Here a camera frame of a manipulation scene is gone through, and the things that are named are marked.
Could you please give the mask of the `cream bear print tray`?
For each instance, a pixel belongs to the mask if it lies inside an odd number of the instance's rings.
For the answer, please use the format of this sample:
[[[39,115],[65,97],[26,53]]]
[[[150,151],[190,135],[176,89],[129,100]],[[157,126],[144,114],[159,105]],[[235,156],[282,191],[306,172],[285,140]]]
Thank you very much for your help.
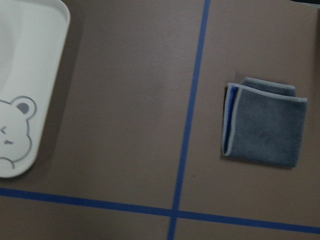
[[[60,0],[0,3],[0,176],[34,164],[71,15]]]

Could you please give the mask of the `folded grey cloth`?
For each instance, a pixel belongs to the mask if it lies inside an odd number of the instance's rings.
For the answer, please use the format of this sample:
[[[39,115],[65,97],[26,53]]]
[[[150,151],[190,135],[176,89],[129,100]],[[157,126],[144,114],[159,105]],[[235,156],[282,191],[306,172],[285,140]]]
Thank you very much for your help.
[[[226,86],[221,152],[225,157],[286,168],[297,165],[307,98],[293,85],[253,77]]]

